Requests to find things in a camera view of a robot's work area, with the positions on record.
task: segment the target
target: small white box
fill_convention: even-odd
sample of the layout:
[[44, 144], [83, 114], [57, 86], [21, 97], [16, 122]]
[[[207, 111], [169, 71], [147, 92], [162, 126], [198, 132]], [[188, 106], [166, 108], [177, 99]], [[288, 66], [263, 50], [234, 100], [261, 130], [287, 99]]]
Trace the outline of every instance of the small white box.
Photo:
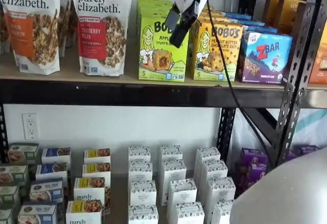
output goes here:
[[197, 188], [193, 179], [172, 181], [169, 184], [167, 221], [172, 222], [172, 215], [177, 204], [193, 203], [196, 200]]
[[207, 190], [204, 212], [206, 223], [210, 224], [216, 203], [233, 200], [236, 186], [231, 177], [209, 180], [208, 186], [209, 188]]
[[219, 202], [215, 205], [212, 224], [229, 224], [230, 211], [234, 200]]
[[162, 162], [159, 193], [161, 205], [168, 203], [169, 182], [183, 180], [186, 177], [186, 166], [183, 159], [167, 160]]
[[155, 181], [131, 182], [129, 191], [129, 205], [155, 205], [157, 190]]
[[159, 215], [156, 205], [128, 207], [128, 224], [158, 224]]
[[131, 160], [143, 159], [151, 161], [151, 150], [149, 146], [132, 146], [128, 147], [128, 162]]
[[203, 224], [204, 212], [200, 202], [177, 204], [172, 224]]
[[102, 211], [100, 200], [69, 201], [66, 211], [66, 223], [102, 223]]
[[200, 147], [196, 151], [193, 179], [197, 188], [200, 187], [202, 162], [210, 159], [220, 159], [220, 153], [216, 147]]
[[224, 161], [211, 159], [202, 163], [201, 181], [199, 188], [199, 199], [205, 204], [208, 179], [211, 175], [217, 177], [227, 177], [228, 169]]
[[59, 147], [43, 149], [42, 164], [67, 163], [67, 169], [71, 169], [71, 148]]
[[84, 151], [84, 164], [111, 163], [110, 148]]

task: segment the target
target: yellow bobo's box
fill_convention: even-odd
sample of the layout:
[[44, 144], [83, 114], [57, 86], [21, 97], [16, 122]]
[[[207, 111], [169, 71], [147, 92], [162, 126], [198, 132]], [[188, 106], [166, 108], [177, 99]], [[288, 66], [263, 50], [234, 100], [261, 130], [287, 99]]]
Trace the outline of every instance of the yellow bobo's box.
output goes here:
[[227, 81], [215, 32], [224, 54], [228, 75], [235, 80], [243, 27], [240, 24], [215, 22], [214, 28], [207, 20], [197, 21], [191, 29], [193, 54], [191, 75], [194, 80]]

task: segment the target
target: cranberry pecan granola bag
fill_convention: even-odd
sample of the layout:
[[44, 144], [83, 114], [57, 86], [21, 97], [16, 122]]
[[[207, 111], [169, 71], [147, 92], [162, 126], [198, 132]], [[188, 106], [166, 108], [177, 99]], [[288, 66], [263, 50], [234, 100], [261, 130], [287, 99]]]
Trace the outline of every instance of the cranberry pecan granola bag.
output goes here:
[[98, 76], [123, 74], [131, 0], [74, 0], [74, 5], [80, 72]]
[[57, 21], [60, 0], [1, 0], [19, 70], [59, 71]]

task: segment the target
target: bobo's oat bar box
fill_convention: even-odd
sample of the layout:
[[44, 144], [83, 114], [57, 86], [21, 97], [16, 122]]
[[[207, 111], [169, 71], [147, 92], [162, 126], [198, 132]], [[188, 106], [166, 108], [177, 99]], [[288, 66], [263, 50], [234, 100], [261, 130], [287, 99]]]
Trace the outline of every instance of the bobo's oat bar box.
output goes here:
[[122, 75], [131, 0], [74, 0], [74, 4], [80, 72], [92, 76]]
[[188, 34], [180, 48], [169, 43], [166, 16], [144, 13], [140, 19], [139, 80], [184, 82]]
[[222, 22], [215, 22], [214, 26], [212, 28], [209, 21], [197, 21], [194, 29], [191, 75], [194, 80], [227, 81], [215, 38], [214, 30], [216, 30], [224, 53], [229, 79], [234, 81], [243, 27], [240, 24]]
[[49, 75], [59, 71], [60, 0], [1, 0], [19, 70]]

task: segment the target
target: cartoon girl illustration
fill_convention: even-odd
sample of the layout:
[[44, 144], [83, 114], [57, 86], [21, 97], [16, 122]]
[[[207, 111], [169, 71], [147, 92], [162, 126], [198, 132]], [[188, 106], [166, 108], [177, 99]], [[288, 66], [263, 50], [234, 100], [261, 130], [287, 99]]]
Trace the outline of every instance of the cartoon girl illustration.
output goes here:
[[141, 47], [139, 51], [139, 61], [142, 66], [153, 69], [153, 51], [153, 29], [151, 28], [151, 26], [145, 26], [142, 31]]
[[196, 58], [197, 58], [196, 66], [198, 68], [203, 68], [202, 61], [204, 59], [208, 59], [210, 53], [209, 42], [210, 42], [209, 32], [208, 31], [202, 32], [200, 36], [199, 47], [196, 54]]

